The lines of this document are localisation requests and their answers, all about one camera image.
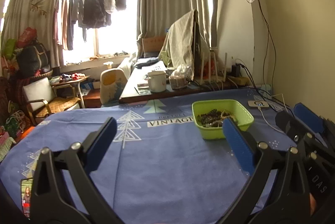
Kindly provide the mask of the green plastic basket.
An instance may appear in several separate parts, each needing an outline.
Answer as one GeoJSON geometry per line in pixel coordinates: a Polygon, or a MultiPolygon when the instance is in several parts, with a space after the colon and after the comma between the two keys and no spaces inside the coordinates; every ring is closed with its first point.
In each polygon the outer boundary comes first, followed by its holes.
{"type": "Polygon", "coordinates": [[[224,139],[223,121],[227,118],[231,118],[242,131],[254,122],[247,108],[233,99],[196,101],[192,104],[192,114],[205,140],[224,139]]]}

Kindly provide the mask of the dark wooden desk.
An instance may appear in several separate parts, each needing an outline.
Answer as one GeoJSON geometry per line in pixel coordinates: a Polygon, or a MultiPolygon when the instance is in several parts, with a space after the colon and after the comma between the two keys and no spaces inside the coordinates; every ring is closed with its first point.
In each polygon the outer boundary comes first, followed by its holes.
{"type": "Polygon", "coordinates": [[[189,95],[207,91],[218,91],[245,87],[249,84],[249,79],[243,76],[218,76],[206,79],[204,82],[200,78],[187,83],[183,87],[172,89],[167,68],[162,61],[151,66],[144,66],[141,69],[134,69],[119,97],[119,103],[129,104],[146,100],[169,98],[174,96],[189,95]]]}

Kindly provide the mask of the grey left curtain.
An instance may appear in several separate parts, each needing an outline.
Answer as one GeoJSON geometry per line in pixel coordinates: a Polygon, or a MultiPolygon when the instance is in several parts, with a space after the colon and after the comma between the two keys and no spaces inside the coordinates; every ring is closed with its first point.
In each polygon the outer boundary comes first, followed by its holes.
{"type": "Polygon", "coordinates": [[[5,13],[1,43],[17,40],[26,28],[36,29],[37,39],[49,53],[51,67],[63,65],[62,35],[56,30],[56,12],[61,12],[61,0],[10,0],[5,13]]]}

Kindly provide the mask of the smartphone with lit screen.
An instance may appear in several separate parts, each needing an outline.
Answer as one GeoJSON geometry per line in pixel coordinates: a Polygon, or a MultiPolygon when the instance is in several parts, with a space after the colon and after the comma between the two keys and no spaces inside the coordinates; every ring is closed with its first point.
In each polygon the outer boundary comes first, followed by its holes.
{"type": "Polygon", "coordinates": [[[33,178],[21,180],[22,211],[27,218],[30,217],[32,184],[33,184],[33,178]]]}

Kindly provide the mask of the white enamel mug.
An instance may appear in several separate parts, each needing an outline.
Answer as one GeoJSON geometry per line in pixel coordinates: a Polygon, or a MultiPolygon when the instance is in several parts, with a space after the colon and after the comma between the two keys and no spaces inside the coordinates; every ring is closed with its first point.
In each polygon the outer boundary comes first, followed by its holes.
{"type": "Polygon", "coordinates": [[[151,92],[164,92],[166,90],[166,73],[164,71],[149,72],[148,86],[151,92]]]}

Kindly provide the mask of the hanging dark clothes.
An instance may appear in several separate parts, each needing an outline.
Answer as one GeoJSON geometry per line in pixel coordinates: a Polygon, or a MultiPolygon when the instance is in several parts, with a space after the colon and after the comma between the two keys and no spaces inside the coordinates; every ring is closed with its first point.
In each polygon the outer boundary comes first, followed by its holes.
{"type": "Polygon", "coordinates": [[[74,26],[82,29],[87,40],[88,29],[99,29],[112,24],[112,14],[127,8],[127,0],[66,0],[62,8],[62,32],[65,50],[73,50],[74,26]]]}

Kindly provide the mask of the purple bead jewelry pile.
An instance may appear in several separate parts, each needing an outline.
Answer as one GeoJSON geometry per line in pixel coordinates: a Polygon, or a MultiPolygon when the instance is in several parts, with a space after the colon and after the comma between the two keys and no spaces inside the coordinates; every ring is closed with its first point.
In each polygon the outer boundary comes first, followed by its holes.
{"type": "Polygon", "coordinates": [[[217,109],[210,110],[204,114],[198,114],[196,120],[205,128],[220,128],[223,121],[227,118],[231,118],[234,122],[237,122],[237,118],[231,112],[217,109]]]}

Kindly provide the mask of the black duffel bag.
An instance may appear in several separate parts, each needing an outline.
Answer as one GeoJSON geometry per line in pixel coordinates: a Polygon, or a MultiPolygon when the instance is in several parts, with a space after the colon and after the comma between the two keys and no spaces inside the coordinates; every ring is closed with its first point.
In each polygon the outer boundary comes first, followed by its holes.
{"type": "Polygon", "coordinates": [[[47,50],[44,45],[34,40],[17,55],[19,71],[25,78],[36,76],[37,73],[48,73],[51,70],[47,50]]]}

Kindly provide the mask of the plastic wrapped container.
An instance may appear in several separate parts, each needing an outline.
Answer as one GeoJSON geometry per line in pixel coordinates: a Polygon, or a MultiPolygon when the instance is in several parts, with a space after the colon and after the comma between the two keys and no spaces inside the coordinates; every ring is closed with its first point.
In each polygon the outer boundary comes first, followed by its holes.
{"type": "Polygon", "coordinates": [[[192,80],[191,66],[179,65],[169,76],[169,83],[173,90],[185,88],[192,80]]]}

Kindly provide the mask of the red bag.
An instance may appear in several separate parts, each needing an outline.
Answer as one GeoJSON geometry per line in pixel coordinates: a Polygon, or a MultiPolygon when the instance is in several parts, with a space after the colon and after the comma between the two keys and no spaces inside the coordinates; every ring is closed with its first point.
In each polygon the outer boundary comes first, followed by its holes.
{"type": "Polygon", "coordinates": [[[17,48],[24,48],[37,38],[37,30],[35,28],[26,28],[17,40],[17,48]]]}

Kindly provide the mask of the blue patterned tablecloth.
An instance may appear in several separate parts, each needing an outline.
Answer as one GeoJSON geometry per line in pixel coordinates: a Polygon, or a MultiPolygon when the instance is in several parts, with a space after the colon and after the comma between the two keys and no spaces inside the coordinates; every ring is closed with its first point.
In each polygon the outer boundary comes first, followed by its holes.
{"type": "Polygon", "coordinates": [[[1,162],[1,223],[21,223],[21,181],[31,178],[44,147],[66,150],[109,117],[117,132],[91,179],[125,223],[215,223],[249,174],[225,139],[207,141],[192,105],[202,100],[257,99],[253,89],[200,93],[54,114],[15,145],[1,162]]]}

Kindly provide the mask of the white yellow chair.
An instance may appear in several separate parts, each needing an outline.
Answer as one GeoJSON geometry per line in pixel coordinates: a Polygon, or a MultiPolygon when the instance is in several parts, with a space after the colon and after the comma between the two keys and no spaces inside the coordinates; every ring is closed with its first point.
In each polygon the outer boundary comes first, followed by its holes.
{"type": "Polygon", "coordinates": [[[101,104],[118,102],[128,81],[124,71],[122,69],[107,69],[100,76],[101,104]]]}

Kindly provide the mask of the black power adapter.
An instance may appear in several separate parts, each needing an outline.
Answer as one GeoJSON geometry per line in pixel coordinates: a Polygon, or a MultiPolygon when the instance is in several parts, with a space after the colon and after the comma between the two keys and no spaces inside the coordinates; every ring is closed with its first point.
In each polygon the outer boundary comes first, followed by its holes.
{"type": "Polygon", "coordinates": [[[240,63],[236,63],[236,64],[232,65],[231,75],[233,77],[240,77],[241,76],[241,64],[240,63]]]}

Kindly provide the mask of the small folding table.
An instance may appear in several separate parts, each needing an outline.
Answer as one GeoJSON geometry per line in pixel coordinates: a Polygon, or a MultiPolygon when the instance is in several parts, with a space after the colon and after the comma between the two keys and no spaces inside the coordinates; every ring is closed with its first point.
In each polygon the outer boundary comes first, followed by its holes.
{"type": "Polygon", "coordinates": [[[77,80],[72,80],[72,81],[68,81],[68,82],[64,82],[64,83],[53,83],[51,84],[51,87],[53,89],[58,89],[58,88],[66,88],[66,87],[71,87],[74,93],[74,96],[77,97],[79,96],[80,100],[81,100],[81,108],[85,108],[85,103],[84,103],[84,98],[83,98],[83,94],[81,91],[81,83],[88,80],[90,76],[85,76],[82,78],[79,78],[77,80]]]}

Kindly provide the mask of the cloth covered monitor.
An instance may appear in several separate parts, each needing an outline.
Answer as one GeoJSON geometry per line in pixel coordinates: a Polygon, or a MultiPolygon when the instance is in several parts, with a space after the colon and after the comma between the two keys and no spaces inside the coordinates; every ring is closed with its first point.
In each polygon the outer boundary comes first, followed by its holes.
{"type": "Polygon", "coordinates": [[[186,66],[191,70],[190,79],[194,79],[200,76],[209,55],[208,43],[200,34],[198,11],[193,9],[171,25],[158,58],[166,67],[186,66]]]}

